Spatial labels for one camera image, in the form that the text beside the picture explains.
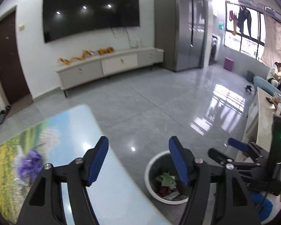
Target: black hair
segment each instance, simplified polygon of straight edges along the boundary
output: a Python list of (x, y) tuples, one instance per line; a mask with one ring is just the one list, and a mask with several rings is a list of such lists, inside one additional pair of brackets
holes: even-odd
[(277, 67), (281, 67), (281, 63), (279, 63), (279, 62), (275, 62), (275, 65), (276, 65)]

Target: curtain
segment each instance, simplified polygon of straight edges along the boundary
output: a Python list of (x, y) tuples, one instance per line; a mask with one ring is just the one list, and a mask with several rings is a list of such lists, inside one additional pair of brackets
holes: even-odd
[(272, 67), (275, 62), (281, 63), (281, 23), (265, 15), (265, 45), (261, 60)]

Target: gray refrigerator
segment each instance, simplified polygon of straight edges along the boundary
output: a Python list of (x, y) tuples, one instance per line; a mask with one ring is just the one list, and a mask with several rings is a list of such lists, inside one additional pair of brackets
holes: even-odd
[(201, 67), (205, 10), (203, 0), (154, 0), (155, 47), (172, 71)]

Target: person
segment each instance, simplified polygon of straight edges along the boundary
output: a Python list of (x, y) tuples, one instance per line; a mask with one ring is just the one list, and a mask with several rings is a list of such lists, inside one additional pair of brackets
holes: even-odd
[(275, 62), (266, 77), (267, 82), (275, 86), (278, 90), (281, 88), (281, 63)]

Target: tv screen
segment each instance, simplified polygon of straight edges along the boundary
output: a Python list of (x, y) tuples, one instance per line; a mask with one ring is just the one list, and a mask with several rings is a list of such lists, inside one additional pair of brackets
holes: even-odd
[(140, 26), (138, 0), (44, 0), (45, 43), (103, 28)]

